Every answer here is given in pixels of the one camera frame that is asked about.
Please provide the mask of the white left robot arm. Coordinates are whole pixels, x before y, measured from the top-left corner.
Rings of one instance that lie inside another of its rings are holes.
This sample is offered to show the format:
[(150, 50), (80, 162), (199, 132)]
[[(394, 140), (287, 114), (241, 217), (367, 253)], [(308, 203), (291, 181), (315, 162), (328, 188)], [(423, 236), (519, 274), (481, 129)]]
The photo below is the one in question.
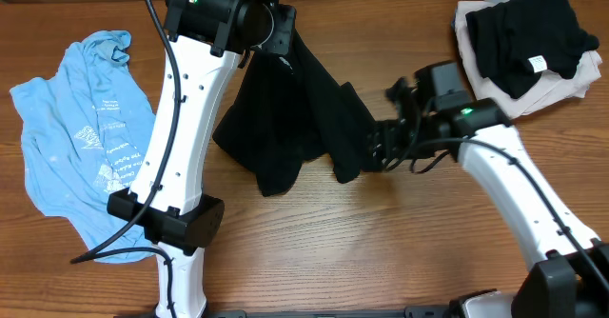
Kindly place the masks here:
[(223, 94), (251, 51), (286, 55), (296, 11), (279, 0), (166, 0), (165, 79), (143, 164), (108, 213), (143, 228), (158, 265), (153, 317), (202, 317), (205, 248), (223, 218), (203, 193), (206, 149)]

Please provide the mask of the black t-shirt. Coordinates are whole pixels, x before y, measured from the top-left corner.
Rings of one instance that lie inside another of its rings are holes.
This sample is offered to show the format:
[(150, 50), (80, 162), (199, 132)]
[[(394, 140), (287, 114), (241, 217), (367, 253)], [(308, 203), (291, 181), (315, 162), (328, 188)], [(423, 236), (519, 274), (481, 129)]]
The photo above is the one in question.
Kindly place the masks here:
[(213, 139), (255, 174), (263, 196), (273, 196), (293, 187), (303, 163), (324, 154), (341, 184), (380, 169), (368, 150), (375, 125), (353, 86), (339, 84), (294, 36), (287, 56), (253, 56)]

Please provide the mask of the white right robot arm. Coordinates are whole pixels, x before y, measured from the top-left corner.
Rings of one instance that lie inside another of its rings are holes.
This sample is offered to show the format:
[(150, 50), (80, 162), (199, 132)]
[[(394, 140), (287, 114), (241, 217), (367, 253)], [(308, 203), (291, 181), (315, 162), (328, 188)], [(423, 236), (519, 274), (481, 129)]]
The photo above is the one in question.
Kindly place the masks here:
[(474, 100), (456, 63), (401, 78), (386, 90), (398, 117), (380, 122), (369, 152), (384, 171), (451, 156), (492, 199), (528, 274), (514, 294), (496, 289), (452, 300), (437, 317), (588, 318), (608, 314), (608, 246), (559, 198), (520, 134), (491, 98)]

